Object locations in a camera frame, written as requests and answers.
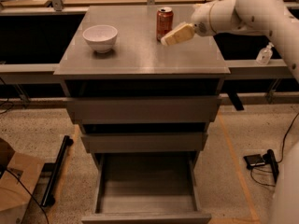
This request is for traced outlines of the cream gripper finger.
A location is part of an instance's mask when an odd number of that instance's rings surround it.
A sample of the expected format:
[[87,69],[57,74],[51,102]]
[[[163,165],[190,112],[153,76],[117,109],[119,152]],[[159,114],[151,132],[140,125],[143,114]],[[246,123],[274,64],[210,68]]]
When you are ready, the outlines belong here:
[[161,43],[164,46],[172,46],[185,41],[188,41],[194,37],[195,31],[191,23],[182,22],[172,31],[162,37]]

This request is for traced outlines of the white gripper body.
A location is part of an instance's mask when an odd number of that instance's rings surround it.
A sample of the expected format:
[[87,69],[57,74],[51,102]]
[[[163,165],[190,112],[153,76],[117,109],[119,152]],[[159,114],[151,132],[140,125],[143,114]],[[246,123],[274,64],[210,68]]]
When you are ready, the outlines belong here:
[[216,34],[211,25],[210,14],[214,4],[196,4],[193,6],[193,14],[191,16],[194,31],[200,36],[213,36]]

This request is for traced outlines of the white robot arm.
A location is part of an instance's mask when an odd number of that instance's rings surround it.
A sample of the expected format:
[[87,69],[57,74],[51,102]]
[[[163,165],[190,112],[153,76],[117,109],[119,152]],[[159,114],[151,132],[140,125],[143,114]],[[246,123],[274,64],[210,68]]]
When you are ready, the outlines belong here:
[[[266,36],[299,82],[299,20],[283,0],[222,0],[196,6],[191,21],[165,35],[162,44],[220,33]],[[299,142],[280,164],[268,224],[299,224]]]

